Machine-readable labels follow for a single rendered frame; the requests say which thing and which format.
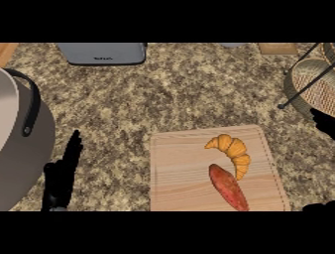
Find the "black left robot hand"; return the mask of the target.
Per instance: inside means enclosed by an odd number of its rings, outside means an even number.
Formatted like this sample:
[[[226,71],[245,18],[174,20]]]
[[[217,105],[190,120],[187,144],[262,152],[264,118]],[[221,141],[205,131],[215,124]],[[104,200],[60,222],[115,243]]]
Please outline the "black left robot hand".
[[[82,149],[81,132],[75,131],[63,157],[54,163],[47,163],[44,166],[45,187],[41,211],[68,210]]]

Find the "grey flat appliance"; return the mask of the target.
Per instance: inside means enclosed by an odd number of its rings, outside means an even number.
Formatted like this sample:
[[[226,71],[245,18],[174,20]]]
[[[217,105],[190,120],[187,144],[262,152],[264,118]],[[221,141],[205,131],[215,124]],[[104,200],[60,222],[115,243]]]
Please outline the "grey flat appliance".
[[[69,64],[130,65],[146,61],[146,43],[57,43]]]

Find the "wooden cutting board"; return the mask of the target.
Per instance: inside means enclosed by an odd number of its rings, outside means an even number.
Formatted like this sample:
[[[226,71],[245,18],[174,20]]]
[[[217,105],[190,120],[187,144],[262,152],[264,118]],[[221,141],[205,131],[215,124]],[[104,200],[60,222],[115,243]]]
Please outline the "wooden cutting board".
[[[234,169],[230,158],[205,147],[209,140],[229,134],[245,141],[251,168],[239,181],[252,211],[289,211],[276,163],[262,130],[255,125],[158,133],[150,137],[150,209],[226,210],[233,207],[223,199],[209,178],[209,166]]]

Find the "pale wooden block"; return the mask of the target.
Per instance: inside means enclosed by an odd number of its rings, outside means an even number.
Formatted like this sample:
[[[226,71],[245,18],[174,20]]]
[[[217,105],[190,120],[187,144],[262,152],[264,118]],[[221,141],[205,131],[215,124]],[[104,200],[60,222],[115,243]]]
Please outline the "pale wooden block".
[[[293,43],[260,43],[260,52],[264,55],[296,55],[296,45]]]

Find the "golden croissant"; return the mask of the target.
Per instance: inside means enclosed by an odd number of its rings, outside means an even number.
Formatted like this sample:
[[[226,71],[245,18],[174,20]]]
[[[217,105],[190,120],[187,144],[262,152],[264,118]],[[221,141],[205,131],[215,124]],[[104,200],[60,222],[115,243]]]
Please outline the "golden croissant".
[[[240,180],[251,166],[251,155],[248,154],[248,147],[240,138],[234,138],[229,134],[221,134],[214,137],[205,145],[206,149],[218,149],[230,158],[236,168],[236,179]]]

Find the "large grey pot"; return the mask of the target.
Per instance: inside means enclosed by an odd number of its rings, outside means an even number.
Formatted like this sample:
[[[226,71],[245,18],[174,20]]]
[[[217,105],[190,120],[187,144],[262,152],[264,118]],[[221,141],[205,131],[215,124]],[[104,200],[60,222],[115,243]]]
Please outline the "large grey pot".
[[[0,67],[0,211],[26,195],[51,159],[56,121],[34,80]]]

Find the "red sweet potato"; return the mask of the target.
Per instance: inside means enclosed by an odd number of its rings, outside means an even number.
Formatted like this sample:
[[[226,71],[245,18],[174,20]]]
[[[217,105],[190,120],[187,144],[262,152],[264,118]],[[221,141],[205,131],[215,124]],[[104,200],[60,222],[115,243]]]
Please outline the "red sweet potato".
[[[249,211],[248,200],[233,174],[217,164],[209,166],[209,178],[215,190],[237,211]]]

